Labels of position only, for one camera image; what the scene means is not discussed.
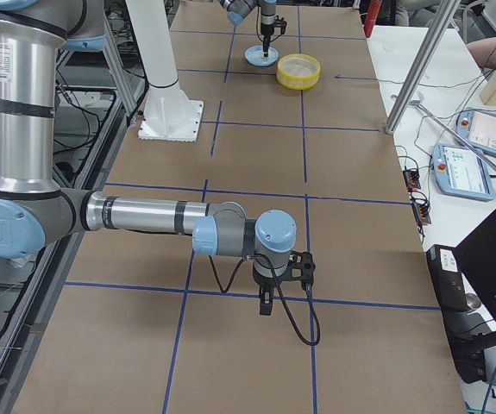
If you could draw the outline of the second grey blue robot arm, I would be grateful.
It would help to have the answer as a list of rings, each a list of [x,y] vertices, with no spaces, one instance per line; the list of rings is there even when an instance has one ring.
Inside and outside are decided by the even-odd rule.
[[[220,0],[219,3],[235,26],[240,25],[252,11],[257,9],[260,12],[260,32],[263,41],[270,42],[275,29],[280,26],[275,0]]]

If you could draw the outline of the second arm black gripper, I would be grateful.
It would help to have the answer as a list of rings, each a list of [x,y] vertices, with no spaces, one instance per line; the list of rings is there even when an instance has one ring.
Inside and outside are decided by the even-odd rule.
[[[273,25],[272,24],[261,24],[260,32],[262,36],[262,56],[264,59],[268,58],[269,42],[271,41],[273,35]]]

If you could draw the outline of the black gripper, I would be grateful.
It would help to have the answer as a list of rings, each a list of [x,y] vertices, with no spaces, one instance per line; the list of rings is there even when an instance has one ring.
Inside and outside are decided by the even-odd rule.
[[[273,310],[273,297],[276,283],[273,277],[259,273],[254,274],[254,281],[259,286],[259,312],[261,316],[270,316]]]

